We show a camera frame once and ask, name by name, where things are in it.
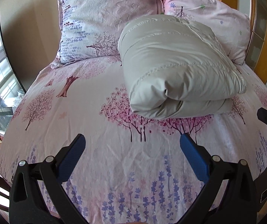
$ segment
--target blue gripper pad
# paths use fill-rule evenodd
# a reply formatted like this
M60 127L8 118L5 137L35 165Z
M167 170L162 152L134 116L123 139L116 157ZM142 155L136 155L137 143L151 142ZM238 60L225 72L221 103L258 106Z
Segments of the blue gripper pad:
M78 134L68 147L66 147L68 151L66 152L65 157L58 166L58 183L66 182L70 178L77 162L86 148L85 137L82 134Z
M209 180L211 155L204 147L198 146L187 133L181 135L180 147L198 180L206 184Z

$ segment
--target bed sheet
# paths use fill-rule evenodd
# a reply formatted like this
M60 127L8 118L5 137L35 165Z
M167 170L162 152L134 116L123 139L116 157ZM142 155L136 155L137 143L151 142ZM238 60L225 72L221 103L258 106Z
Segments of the bed sheet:
M119 56L48 66L9 124L0 174L11 183L19 161L43 161L82 133L86 149L63 188L89 223L174 223L203 187L180 149L182 133L224 161L246 159L254 179L267 167L267 126L256 116L267 88L247 65L237 68L248 88L230 114L156 121L131 112Z

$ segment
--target beige wall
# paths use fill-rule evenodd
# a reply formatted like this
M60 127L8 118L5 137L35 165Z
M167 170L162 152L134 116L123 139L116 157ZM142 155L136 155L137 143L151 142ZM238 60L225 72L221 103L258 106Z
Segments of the beige wall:
M10 62L28 89L58 50L57 0L0 0L0 22Z

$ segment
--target silver bolt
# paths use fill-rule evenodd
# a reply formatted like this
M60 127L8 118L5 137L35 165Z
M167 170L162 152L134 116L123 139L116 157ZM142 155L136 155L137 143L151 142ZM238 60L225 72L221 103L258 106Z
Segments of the silver bolt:
M218 155L214 155L214 156L212 157L212 160L213 160L213 161L220 161L220 157L219 157Z
M22 160L22 161L20 161L19 162L19 165L22 167L22 166L24 166L26 164L26 161L25 160Z
M45 159L46 162L52 162L54 161L54 157L53 156L48 156L46 159Z
M246 166L246 165L247 165L247 161L245 161L244 159L242 159L242 160L240 161L240 163L241 163L243 166Z

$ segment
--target wrinkled fabric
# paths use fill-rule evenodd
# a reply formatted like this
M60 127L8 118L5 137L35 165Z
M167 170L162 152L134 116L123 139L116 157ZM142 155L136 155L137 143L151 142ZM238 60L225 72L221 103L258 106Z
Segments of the wrinkled fabric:
M165 0L164 13L207 25L228 57L236 64L244 63L250 38L250 21L246 14L219 0Z
M58 0L62 64L116 55L124 26L144 15L163 12L162 0Z
M11 182L19 161L55 156L81 133L86 149L62 186L89 223L177 222L203 187L180 149L182 133L224 161L246 159L254 179L267 167L267 125L257 119L267 88L247 65L237 68L248 87L233 97L229 114L157 121L130 110L118 56L48 66L9 123L0 174Z
M120 52L129 103L146 118L229 113L247 83L215 38L198 22L143 16L122 31Z

